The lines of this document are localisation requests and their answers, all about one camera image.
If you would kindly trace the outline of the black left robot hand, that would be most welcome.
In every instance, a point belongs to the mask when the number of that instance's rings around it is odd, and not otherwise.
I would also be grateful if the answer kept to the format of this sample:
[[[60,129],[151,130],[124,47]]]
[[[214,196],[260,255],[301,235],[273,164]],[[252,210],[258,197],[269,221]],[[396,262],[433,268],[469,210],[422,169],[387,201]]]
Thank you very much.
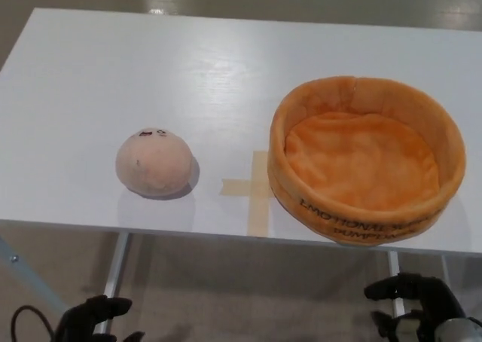
[[[67,310],[54,330],[55,342],[115,342],[118,337],[107,332],[95,332],[96,326],[127,314],[133,302],[129,298],[97,295]]]

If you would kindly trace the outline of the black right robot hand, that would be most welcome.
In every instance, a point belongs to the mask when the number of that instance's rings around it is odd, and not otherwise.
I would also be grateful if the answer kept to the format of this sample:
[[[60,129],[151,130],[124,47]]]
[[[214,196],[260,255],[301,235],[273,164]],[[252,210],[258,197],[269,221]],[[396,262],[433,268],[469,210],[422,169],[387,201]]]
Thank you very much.
[[[421,308],[398,317],[371,312],[379,335],[388,341],[436,341],[435,331],[451,319],[465,318],[460,303],[447,284],[436,277],[418,273],[398,273],[371,283],[364,289],[372,301],[419,301]]]

